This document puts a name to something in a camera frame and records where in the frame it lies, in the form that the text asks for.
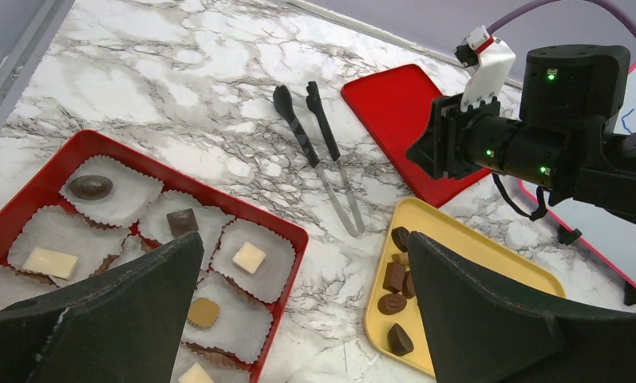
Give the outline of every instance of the yellow tray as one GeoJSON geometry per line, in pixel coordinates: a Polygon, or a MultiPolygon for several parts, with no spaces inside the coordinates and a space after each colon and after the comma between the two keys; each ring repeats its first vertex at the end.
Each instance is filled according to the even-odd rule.
{"type": "Polygon", "coordinates": [[[404,226],[409,231],[424,233],[466,259],[525,285],[562,298],[565,297],[564,289],[557,278],[544,269],[420,199],[413,197],[403,199],[395,207],[393,218],[390,220],[381,261],[374,277],[374,285],[365,311],[365,332],[369,341],[383,354],[431,376],[435,376],[435,370],[426,343],[417,298],[408,300],[406,308],[397,314],[384,315],[377,308],[379,298],[389,294],[389,291],[382,287],[385,265],[393,261],[393,254],[400,252],[390,239],[391,230],[398,226],[404,226]],[[394,323],[402,326],[414,343],[414,351],[404,357],[393,355],[388,349],[387,334],[394,323]]]}

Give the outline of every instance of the dark chocolate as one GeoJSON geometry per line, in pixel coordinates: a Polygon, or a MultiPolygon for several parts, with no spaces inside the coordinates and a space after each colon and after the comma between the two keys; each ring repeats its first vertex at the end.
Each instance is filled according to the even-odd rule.
{"type": "Polygon", "coordinates": [[[407,306],[407,298],[399,294],[386,294],[379,299],[378,308],[384,315],[397,314],[407,306]]]}
{"type": "Polygon", "coordinates": [[[175,211],[167,214],[170,232],[174,238],[188,233],[189,231],[198,231],[198,221],[193,209],[175,211]]]}
{"type": "Polygon", "coordinates": [[[113,182],[104,176],[82,176],[71,181],[69,190],[77,198],[88,201],[102,199],[113,189],[113,182]]]}
{"type": "Polygon", "coordinates": [[[409,230],[403,226],[396,227],[390,232],[390,238],[393,240],[393,243],[395,243],[395,247],[400,249],[403,253],[407,252],[409,230]]]}
{"type": "Polygon", "coordinates": [[[402,284],[405,281],[405,271],[407,269],[397,262],[389,262],[385,267],[383,278],[383,288],[393,294],[402,291],[402,284]]]}
{"type": "Polygon", "coordinates": [[[409,335],[397,323],[388,332],[388,346],[390,347],[390,352],[398,357],[414,351],[414,344],[409,335]]]}
{"type": "Polygon", "coordinates": [[[402,295],[404,295],[407,299],[417,296],[417,289],[414,288],[411,271],[407,271],[405,273],[405,281],[402,283],[402,295]]]}

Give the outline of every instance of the black cable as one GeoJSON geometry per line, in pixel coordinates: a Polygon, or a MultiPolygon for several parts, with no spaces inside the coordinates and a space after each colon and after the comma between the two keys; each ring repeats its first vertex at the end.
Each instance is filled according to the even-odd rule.
{"type": "Polygon", "coordinates": [[[492,173],[492,178],[494,179],[494,184],[496,184],[496,188],[499,189],[501,196],[504,198],[506,203],[510,207],[512,207],[512,210],[514,210],[515,213],[523,217],[527,217],[531,221],[536,221],[537,219],[541,219],[548,213],[548,208],[546,207],[546,200],[545,200],[545,195],[543,194],[542,187],[539,186],[538,188],[536,188],[536,199],[539,201],[539,207],[537,207],[536,210],[534,210],[531,214],[528,214],[524,212],[524,210],[519,208],[519,206],[515,204],[515,201],[513,201],[510,198],[504,184],[501,182],[501,178],[499,177],[499,175],[496,173],[492,173]]]}
{"type": "MultiPolygon", "coordinates": [[[[545,6],[546,4],[550,4],[551,2],[558,2],[560,0],[534,0],[529,2],[520,8],[513,10],[511,13],[503,16],[493,24],[491,24],[487,28],[487,32],[489,34],[494,34],[498,29],[505,26],[509,22],[515,20],[516,18],[522,16],[523,14],[529,12],[530,10],[535,10],[540,6],[545,6]]],[[[624,10],[619,8],[613,2],[609,0],[584,0],[586,2],[592,2],[597,6],[601,6],[604,10],[609,12],[612,16],[614,16],[617,20],[619,20],[632,34],[636,39],[636,23],[626,14],[624,10]]]]}

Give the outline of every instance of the white chocolate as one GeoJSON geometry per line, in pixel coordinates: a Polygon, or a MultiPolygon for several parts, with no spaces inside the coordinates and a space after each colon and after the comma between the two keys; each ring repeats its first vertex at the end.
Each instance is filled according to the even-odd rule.
{"type": "Polygon", "coordinates": [[[36,247],[31,251],[22,269],[69,280],[77,264],[78,257],[75,255],[36,247]]]}
{"type": "Polygon", "coordinates": [[[266,258],[266,253],[249,242],[245,242],[233,257],[233,263],[249,274],[254,274],[261,262],[266,258]]]}
{"type": "Polygon", "coordinates": [[[200,364],[195,363],[179,378],[179,383],[215,383],[200,364]]]}

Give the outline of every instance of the black tongs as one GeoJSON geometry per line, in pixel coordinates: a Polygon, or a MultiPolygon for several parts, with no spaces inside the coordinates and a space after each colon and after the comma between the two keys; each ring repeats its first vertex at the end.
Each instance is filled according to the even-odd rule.
{"type": "Polygon", "coordinates": [[[292,132],[294,132],[294,135],[297,137],[298,144],[301,145],[303,153],[306,155],[306,158],[308,158],[308,163],[320,176],[320,180],[322,181],[322,184],[325,185],[330,201],[332,205],[334,205],[334,210],[337,212],[337,215],[343,223],[343,226],[346,228],[346,231],[348,231],[348,234],[351,236],[357,237],[365,231],[365,224],[362,222],[362,215],[360,214],[360,209],[358,208],[358,202],[355,199],[353,189],[350,186],[350,182],[348,182],[346,170],[343,168],[343,165],[339,160],[341,153],[338,150],[336,140],[334,140],[334,134],[332,134],[330,123],[327,121],[325,110],[322,108],[322,100],[320,99],[318,84],[315,81],[311,81],[308,83],[306,90],[308,91],[308,96],[306,96],[308,109],[318,118],[322,137],[324,137],[327,148],[330,150],[332,161],[337,163],[339,173],[341,173],[343,186],[346,189],[348,204],[350,205],[350,210],[353,212],[355,225],[353,225],[350,221],[348,214],[346,214],[346,210],[344,210],[339,203],[337,196],[334,194],[334,190],[330,186],[329,181],[327,181],[325,172],[322,171],[322,167],[320,166],[318,154],[315,152],[315,149],[313,149],[313,145],[310,143],[308,135],[306,135],[306,131],[303,130],[301,123],[294,113],[294,109],[292,108],[292,95],[285,85],[275,87],[275,91],[273,92],[273,105],[280,116],[282,116],[282,118],[284,118],[290,125],[292,132]]]}

